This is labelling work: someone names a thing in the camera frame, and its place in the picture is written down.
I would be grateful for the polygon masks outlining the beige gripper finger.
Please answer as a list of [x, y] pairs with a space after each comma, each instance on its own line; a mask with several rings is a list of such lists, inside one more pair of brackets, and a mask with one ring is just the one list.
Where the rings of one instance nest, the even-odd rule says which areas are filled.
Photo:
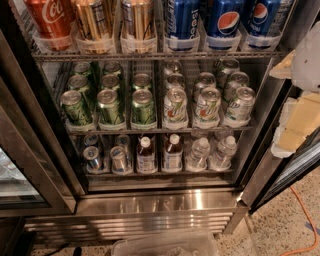
[[271, 153], [287, 158], [320, 126], [320, 94], [303, 92], [298, 99], [289, 97], [283, 105]]
[[280, 61], [276, 66], [274, 66], [269, 75], [277, 79], [290, 79], [292, 77], [292, 61], [295, 51], [291, 51], [282, 61]]

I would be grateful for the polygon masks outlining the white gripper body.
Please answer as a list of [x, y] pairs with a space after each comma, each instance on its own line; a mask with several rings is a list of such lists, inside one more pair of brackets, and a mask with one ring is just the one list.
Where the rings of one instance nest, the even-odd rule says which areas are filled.
[[310, 29], [295, 49], [292, 82], [302, 90], [320, 92], [320, 21]]

